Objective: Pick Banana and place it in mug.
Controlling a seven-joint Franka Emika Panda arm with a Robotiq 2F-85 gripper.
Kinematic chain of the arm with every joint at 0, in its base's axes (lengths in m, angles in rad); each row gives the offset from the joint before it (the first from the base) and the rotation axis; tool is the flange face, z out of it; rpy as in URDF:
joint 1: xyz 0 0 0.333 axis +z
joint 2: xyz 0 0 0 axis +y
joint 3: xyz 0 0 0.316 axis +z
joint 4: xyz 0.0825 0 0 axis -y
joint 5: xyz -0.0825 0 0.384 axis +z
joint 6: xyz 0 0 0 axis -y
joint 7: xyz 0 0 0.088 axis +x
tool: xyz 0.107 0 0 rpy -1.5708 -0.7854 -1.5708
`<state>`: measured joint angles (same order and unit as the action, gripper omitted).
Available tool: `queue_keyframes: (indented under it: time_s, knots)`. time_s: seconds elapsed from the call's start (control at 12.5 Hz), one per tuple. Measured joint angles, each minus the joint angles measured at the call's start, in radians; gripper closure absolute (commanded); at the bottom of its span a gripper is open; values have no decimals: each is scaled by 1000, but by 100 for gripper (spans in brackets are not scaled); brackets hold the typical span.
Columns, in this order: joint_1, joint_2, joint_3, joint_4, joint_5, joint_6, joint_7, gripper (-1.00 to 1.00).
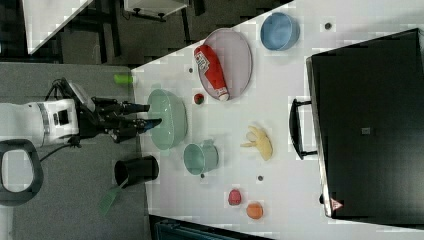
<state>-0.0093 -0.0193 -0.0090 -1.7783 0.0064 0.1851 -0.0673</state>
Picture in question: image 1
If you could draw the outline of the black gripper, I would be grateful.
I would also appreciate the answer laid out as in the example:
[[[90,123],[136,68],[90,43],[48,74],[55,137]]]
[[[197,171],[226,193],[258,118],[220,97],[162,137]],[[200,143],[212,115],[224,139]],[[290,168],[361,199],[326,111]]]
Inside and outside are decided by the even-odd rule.
[[[161,119],[126,119],[130,113],[148,112],[149,105],[133,104],[116,99],[96,99],[90,110],[87,104],[77,104],[79,138],[94,138],[99,134],[109,134],[115,143],[135,138],[137,133],[145,133],[158,126]]]

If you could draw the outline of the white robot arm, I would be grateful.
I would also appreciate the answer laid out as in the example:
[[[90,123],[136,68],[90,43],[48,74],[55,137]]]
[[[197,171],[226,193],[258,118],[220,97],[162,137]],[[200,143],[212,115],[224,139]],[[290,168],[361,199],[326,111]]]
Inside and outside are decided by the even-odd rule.
[[[83,139],[108,134],[116,143],[136,137],[162,120],[130,119],[133,113],[147,112],[148,105],[93,97],[1,105],[1,139],[28,140],[35,147],[55,144],[77,146]]]

